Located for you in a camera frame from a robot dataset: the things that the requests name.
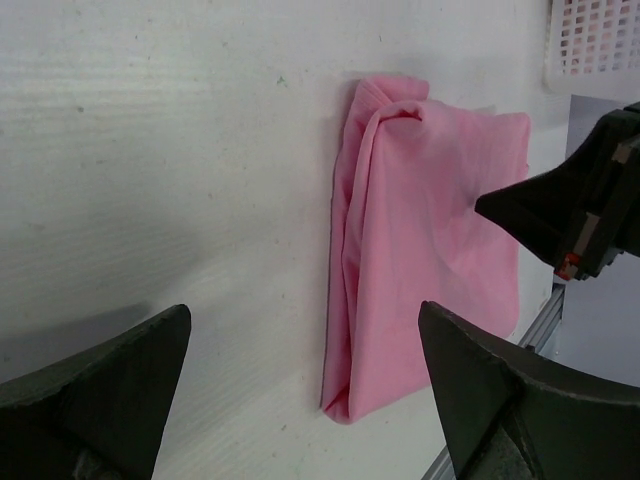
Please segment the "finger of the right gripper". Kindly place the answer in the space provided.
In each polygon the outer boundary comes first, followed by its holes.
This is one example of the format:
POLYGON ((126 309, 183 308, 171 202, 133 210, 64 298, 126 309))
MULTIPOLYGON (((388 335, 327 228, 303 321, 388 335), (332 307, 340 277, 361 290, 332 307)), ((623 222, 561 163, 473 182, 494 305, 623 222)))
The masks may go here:
POLYGON ((486 193, 475 212, 515 238, 543 263, 558 269, 574 209, 594 168, 600 136, 590 135, 560 166, 486 193))

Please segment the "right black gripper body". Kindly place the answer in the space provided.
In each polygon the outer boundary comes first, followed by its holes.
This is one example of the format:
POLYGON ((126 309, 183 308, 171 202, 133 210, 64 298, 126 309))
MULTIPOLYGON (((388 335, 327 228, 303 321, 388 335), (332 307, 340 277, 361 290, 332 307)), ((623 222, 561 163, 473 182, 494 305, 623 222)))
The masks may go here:
POLYGON ((639 104, 602 116, 564 162, 578 175, 568 229, 554 265, 559 278, 597 277, 617 256, 639 255, 639 104))

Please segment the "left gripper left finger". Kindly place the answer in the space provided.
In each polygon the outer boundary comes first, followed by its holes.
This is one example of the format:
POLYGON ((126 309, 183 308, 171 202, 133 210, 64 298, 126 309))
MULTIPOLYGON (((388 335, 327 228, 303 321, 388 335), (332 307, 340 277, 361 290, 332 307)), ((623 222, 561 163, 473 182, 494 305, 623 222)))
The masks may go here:
POLYGON ((190 334, 178 304, 2 383, 2 478, 151 478, 190 334))

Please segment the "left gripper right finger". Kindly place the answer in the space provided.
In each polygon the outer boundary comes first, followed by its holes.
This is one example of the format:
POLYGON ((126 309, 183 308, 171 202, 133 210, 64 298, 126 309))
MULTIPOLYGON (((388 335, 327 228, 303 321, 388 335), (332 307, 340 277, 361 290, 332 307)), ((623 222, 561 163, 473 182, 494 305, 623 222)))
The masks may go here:
POLYGON ((636 479, 639 390, 496 337, 435 302, 419 331, 459 479, 636 479))

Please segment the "pink t shirt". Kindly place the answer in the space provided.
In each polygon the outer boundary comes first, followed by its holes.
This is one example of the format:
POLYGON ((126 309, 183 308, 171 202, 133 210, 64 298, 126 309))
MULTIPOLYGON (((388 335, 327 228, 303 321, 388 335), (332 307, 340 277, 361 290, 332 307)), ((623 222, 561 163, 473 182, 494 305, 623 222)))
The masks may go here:
POLYGON ((499 337, 520 316, 519 245, 475 210, 528 173, 526 114, 446 105, 404 76, 362 79, 334 168, 323 412, 354 423, 428 386, 434 301, 499 337))

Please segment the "white plastic basket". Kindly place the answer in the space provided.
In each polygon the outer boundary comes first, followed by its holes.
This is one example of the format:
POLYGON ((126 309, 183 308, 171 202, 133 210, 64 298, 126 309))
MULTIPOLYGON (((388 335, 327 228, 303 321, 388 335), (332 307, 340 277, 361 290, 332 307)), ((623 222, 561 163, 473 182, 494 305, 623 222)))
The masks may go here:
POLYGON ((546 86, 557 94, 637 101, 639 18, 637 0, 552 1, 546 86))

